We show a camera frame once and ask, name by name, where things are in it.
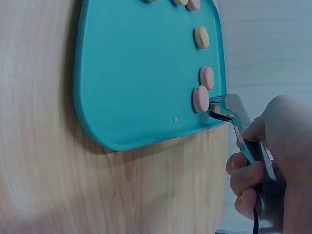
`metal fork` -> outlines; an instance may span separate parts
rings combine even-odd
[[[276,175],[263,144],[242,138],[241,132],[251,121],[240,97],[237,94],[227,94],[210,98],[208,114],[234,126],[239,148],[249,164],[261,161],[265,165],[264,179],[254,188],[257,192],[257,202],[253,210],[253,234],[282,233],[286,183],[282,177]]]

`wood grain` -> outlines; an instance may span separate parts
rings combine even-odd
[[[227,127],[127,152],[72,105],[81,0],[0,7],[0,233],[209,233],[224,209]]]

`round candy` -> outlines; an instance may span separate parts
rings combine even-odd
[[[207,89],[212,89],[215,84],[215,76],[211,67],[203,67],[200,69],[200,84]]]
[[[200,0],[189,0],[186,7],[190,11],[195,11],[200,9]]]
[[[186,6],[188,0],[172,0],[178,6]]]
[[[205,86],[200,85],[193,90],[192,101],[196,112],[203,113],[208,111],[209,94]]]
[[[198,27],[194,30],[194,38],[197,46],[201,49],[207,49],[209,46],[208,32],[205,27]]]

